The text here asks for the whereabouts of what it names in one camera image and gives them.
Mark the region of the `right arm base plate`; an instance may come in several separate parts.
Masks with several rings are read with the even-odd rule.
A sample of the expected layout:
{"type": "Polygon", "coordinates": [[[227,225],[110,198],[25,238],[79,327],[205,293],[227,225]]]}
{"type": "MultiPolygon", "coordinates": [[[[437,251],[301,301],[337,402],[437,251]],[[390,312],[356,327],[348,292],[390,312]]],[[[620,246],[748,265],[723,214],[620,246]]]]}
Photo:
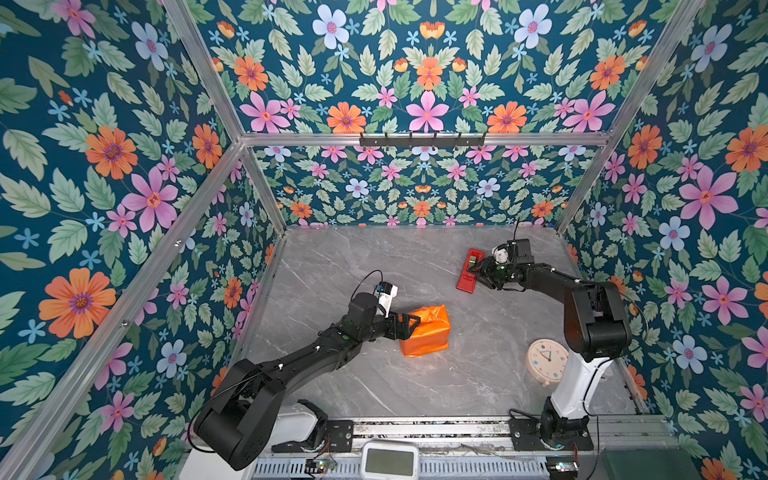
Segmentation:
{"type": "Polygon", "coordinates": [[[508,421],[510,437],[516,451],[592,451],[593,438],[587,428],[588,418],[580,420],[533,420],[514,418],[508,421]]]}

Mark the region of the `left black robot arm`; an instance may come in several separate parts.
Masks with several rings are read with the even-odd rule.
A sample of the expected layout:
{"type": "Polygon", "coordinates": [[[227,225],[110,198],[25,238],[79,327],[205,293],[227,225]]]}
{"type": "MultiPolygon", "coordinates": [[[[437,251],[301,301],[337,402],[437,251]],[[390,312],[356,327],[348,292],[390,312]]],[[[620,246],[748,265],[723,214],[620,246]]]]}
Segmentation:
{"type": "Polygon", "coordinates": [[[328,416],[308,400],[297,412],[284,399],[315,378],[354,359],[366,342],[408,340],[421,319],[390,310],[393,294],[357,293],[347,313],[311,344],[282,358],[231,366],[193,430],[233,470],[252,464],[265,450],[317,451],[326,447],[328,416]]]}

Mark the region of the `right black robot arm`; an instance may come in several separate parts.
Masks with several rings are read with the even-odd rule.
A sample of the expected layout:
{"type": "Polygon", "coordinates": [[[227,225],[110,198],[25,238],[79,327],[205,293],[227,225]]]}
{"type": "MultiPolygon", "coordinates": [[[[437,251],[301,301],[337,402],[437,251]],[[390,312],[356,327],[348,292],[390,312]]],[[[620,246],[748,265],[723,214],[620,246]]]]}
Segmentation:
{"type": "Polygon", "coordinates": [[[510,420],[510,429],[521,436],[519,449],[544,447],[559,450],[575,446],[588,450],[589,407],[599,379],[631,343],[628,316],[621,294],[611,282],[582,280],[534,260],[528,239],[509,240],[491,253],[472,249],[461,278],[474,291],[477,283],[493,290],[527,290],[544,294],[563,305],[563,331],[568,346],[565,369],[554,393],[547,397],[538,419],[510,420]]]}

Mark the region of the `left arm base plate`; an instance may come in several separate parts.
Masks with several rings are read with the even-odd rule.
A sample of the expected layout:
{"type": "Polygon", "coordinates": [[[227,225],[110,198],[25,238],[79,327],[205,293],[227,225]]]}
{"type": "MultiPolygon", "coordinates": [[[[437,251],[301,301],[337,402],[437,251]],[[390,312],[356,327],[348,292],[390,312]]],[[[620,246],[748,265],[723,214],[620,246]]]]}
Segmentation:
{"type": "Polygon", "coordinates": [[[320,422],[307,439],[276,444],[270,452],[318,454],[328,447],[331,453],[349,453],[352,451],[354,427],[352,420],[320,422]]]}

